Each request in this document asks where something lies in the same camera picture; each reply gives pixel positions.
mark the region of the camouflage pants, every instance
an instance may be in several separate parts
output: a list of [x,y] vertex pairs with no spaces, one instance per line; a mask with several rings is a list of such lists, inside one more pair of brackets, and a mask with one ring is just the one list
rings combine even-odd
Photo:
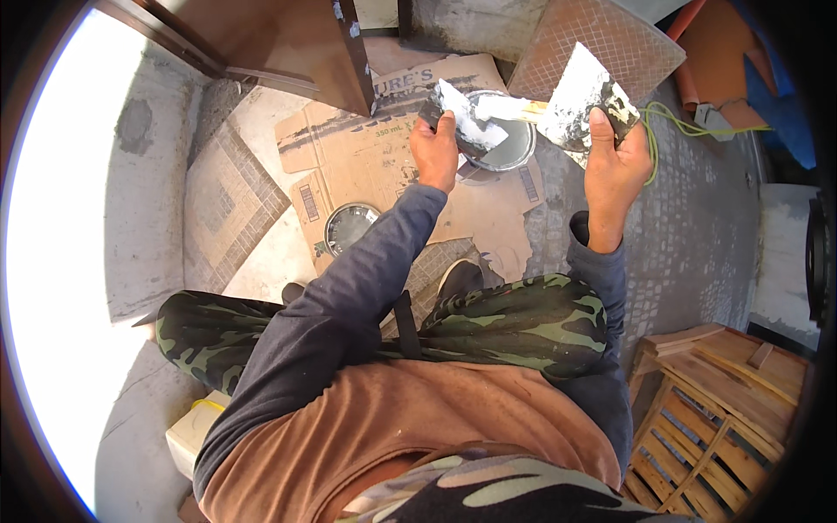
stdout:
[[[163,355],[207,386],[232,394],[261,332],[283,305],[199,291],[169,298],[157,316]],[[546,274],[439,300],[418,331],[428,361],[529,367],[575,377],[602,356],[607,316],[590,287]],[[398,339],[381,357],[403,358]]]

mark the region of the barcode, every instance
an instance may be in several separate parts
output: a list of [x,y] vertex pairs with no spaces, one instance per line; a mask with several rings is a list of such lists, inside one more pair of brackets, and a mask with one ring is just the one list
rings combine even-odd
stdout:
[[314,193],[311,192],[311,187],[307,185],[303,185],[302,187],[300,187],[300,195],[302,196],[303,205],[306,206],[306,213],[308,213],[308,221],[315,222],[318,219],[320,219],[320,213],[316,210],[316,203],[314,202]]
[[526,195],[529,197],[529,201],[537,202],[540,198],[537,196],[537,189],[535,189],[535,183],[531,179],[529,167],[521,167],[520,172],[521,180],[523,181],[523,188],[526,189]]

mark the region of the flattened cardboard box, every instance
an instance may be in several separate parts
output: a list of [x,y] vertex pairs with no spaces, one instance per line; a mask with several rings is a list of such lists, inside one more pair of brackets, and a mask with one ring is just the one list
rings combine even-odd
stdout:
[[[439,78],[463,92],[506,91],[490,55],[448,58],[377,78],[373,118],[311,102],[275,127],[285,172],[312,170],[290,199],[318,274],[331,263],[324,227],[334,209],[366,203],[383,213],[418,182],[408,138]],[[491,268],[515,281],[531,256],[522,215],[543,201],[541,170],[533,157],[514,171],[478,174],[489,181],[456,184],[429,242],[473,237]]]

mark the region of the wooden pallet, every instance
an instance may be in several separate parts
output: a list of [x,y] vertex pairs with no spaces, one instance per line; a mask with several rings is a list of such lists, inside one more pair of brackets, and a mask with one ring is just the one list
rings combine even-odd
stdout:
[[658,512],[726,521],[784,451],[807,362],[710,324],[648,336],[629,379],[663,382],[635,436],[622,494]]

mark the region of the door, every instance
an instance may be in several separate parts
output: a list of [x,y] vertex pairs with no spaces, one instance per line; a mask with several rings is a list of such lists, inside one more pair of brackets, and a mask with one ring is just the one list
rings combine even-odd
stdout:
[[370,116],[372,78],[352,0],[101,0],[97,7],[212,76],[256,78]]

